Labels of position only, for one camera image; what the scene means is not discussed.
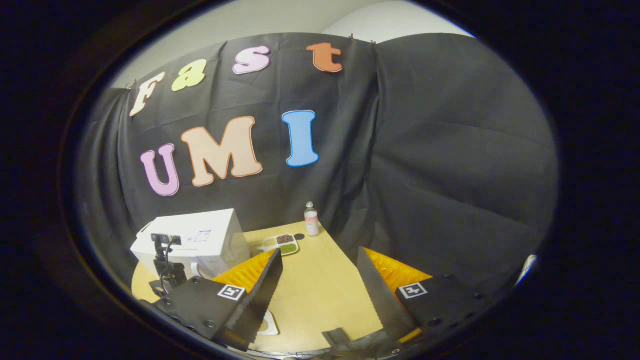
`white appliance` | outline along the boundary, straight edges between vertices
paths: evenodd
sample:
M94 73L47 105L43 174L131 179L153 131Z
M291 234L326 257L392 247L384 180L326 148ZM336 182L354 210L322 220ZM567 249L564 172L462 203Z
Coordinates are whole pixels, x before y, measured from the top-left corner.
M171 245L169 261L184 264L187 279L194 276L210 279L250 257L249 245L233 209L158 217L140 230L131 251L157 275L151 234L180 236L182 245Z

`plastic bottle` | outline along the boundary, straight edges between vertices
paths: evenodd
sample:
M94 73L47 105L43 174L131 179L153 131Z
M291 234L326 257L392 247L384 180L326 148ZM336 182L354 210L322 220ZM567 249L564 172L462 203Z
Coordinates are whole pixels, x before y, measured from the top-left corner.
M308 202L305 210L305 222L307 223L307 234L317 236L320 233L318 226L318 211L314 209L314 203Z

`white wall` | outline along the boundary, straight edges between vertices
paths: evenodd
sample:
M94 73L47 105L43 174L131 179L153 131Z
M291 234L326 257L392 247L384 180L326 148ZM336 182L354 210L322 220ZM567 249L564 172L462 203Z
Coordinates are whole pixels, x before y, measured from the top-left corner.
M131 86L136 79L181 55L254 35L326 33L348 37L353 33L360 40L382 42L432 32L464 33L437 15L404 1L236 0L203 13L148 45L111 86Z

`foam letter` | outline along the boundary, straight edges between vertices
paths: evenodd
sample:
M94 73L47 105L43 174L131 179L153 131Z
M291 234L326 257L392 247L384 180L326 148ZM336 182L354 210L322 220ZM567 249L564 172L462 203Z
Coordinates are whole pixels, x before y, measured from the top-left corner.
M266 68L270 60L269 56L264 55L268 53L269 48L266 46L250 47L249 49L242 50L236 55L237 64L234 65L234 72L240 75Z
M231 175L243 177L262 171L262 164L255 159L251 128L255 124L253 117L237 117L227 124L220 145L213 140L204 127L194 127L182 134L191 152L193 164L193 186L205 186L213 183L213 175L208 173L206 165L224 179L227 177L229 159L233 157L234 167Z
M156 88L156 83L159 83L162 79L164 79L164 72L152 77L140 85L140 91L138 92L136 103L133 105L133 109L131 109L129 116L135 116L135 114L141 112L142 109L145 108L145 99L151 97L151 94L154 93L154 89Z
M308 46L307 50L314 52L314 66L318 70L327 72L342 70L342 65L334 63L332 58L332 55L340 55L342 51L332 48L328 42Z
M156 154L151 151L147 151L142 156L140 156L140 160L145 165L145 171L147 172L147 179L149 180L149 184L151 184L151 188L158 194L162 196L172 196L178 192L180 188L180 180L178 179L178 172L175 169L175 164L173 163L173 150L175 147L172 143L168 143L166 145L160 146L158 149L158 154L160 154L164 159L164 167L166 168L167 174L169 174L169 182L163 184L160 182L158 178L158 173L156 170L156 164L154 163L154 159L156 158Z
M173 82L171 90L180 91L184 88L195 86L204 79L204 68L207 66L207 60L200 59L185 66L178 73L178 78Z
M314 152L311 140L311 122L316 113L311 110L289 111L282 114L282 121L289 125L291 156L287 159L290 167L303 167L315 163L320 156Z

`tan tabletop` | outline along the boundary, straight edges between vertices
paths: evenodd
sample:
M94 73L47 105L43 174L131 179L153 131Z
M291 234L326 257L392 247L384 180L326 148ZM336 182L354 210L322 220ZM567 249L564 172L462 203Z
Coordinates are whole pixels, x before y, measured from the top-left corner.
M306 352L328 348L322 335L341 327L351 340L382 329L360 273L331 236L320 227L318 236L309 236L305 222L250 231L244 234L252 248L264 238L280 234L304 234L300 250L283 256L284 270L273 294L269 310L280 331L276 336L257 336L252 350L265 352ZM148 285L158 280L138 263L132 292L137 299L155 302L159 298Z

